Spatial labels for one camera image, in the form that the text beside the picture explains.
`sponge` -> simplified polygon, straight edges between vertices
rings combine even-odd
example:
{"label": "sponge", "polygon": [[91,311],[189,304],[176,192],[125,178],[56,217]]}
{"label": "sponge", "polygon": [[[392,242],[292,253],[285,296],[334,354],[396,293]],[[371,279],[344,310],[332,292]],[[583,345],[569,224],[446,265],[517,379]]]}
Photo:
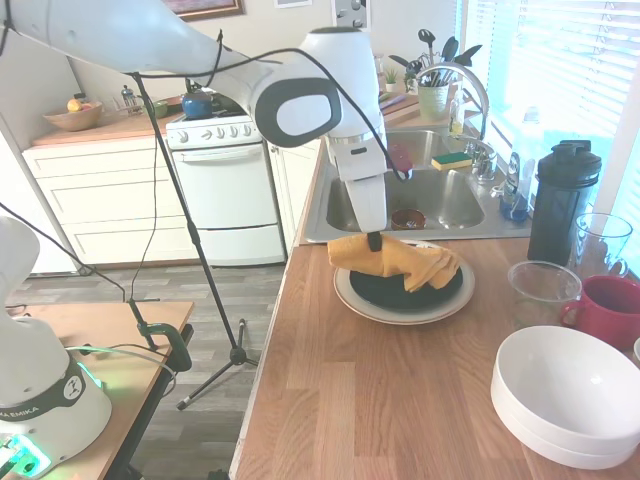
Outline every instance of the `sponge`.
{"label": "sponge", "polygon": [[433,157],[431,165],[440,171],[468,167],[471,165],[471,157],[464,152],[447,153],[446,155]]}

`stainless steel sink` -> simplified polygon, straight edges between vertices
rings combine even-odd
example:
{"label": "stainless steel sink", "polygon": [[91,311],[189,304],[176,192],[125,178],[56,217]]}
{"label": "stainless steel sink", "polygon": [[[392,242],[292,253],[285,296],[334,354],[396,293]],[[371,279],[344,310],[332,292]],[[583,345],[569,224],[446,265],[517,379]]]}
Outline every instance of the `stainless steel sink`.
{"label": "stainless steel sink", "polygon": [[[400,144],[409,151],[413,177],[400,182],[393,172],[385,174],[387,201],[386,231],[413,240],[528,237],[531,222],[515,224],[498,211],[499,200],[491,188],[504,180],[500,172],[494,182],[478,184],[471,168],[440,172],[431,166],[436,155],[457,152],[462,145],[442,130],[400,129],[387,132],[389,145]],[[360,232],[346,187],[328,157],[320,159],[317,183],[311,198],[303,232],[310,242],[327,242]],[[400,209],[420,210],[426,217],[424,230],[391,232],[391,214]]]}

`yellow cloth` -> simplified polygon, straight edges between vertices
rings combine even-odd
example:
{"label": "yellow cloth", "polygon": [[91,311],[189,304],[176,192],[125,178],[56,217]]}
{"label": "yellow cloth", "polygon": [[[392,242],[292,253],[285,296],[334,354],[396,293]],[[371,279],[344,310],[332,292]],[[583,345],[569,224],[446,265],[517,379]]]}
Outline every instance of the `yellow cloth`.
{"label": "yellow cloth", "polygon": [[379,277],[403,274],[407,292],[415,292],[427,282],[440,289],[460,266],[460,258],[451,250],[416,248],[386,235],[382,235],[379,252],[371,251],[366,234],[332,240],[328,247],[329,262],[334,267]]}

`kitchen cabinet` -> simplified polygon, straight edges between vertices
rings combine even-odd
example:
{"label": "kitchen cabinet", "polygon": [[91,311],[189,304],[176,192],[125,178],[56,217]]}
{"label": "kitchen cabinet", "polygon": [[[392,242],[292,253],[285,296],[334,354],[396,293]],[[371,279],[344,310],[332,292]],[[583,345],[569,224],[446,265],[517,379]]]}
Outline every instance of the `kitchen cabinet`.
{"label": "kitchen cabinet", "polygon": [[23,152],[58,222],[85,263],[197,258],[186,220],[153,137],[35,147]]}
{"label": "kitchen cabinet", "polygon": [[297,148],[269,145],[280,219],[288,252],[293,247],[300,226],[319,151],[320,140]]}

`green light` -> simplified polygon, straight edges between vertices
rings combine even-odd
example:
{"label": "green light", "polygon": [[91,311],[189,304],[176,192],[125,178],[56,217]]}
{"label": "green light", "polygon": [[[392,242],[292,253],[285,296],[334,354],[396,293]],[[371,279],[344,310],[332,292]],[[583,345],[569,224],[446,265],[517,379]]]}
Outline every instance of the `green light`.
{"label": "green light", "polygon": [[98,388],[102,390],[102,380],[100,380],[99,378],[94,377],[93,374],[87,368],[87,366],[85,364],[83,364],[82,362],[78,362],[78,365],[80,365],[80,368],[82,368],[85,371],[85,373],[87,375],[89,375],[89,378],[91,380],[93,380],[93,383],[98,385]]}
{"label": "green light", "polygon": [[42,453],[42,451],[24,435],[11,437],[9,448],[17,451],[11,459],[11,462],[16,464],[13,472],[23,477],[36,477],[51,465],[49,457]]}

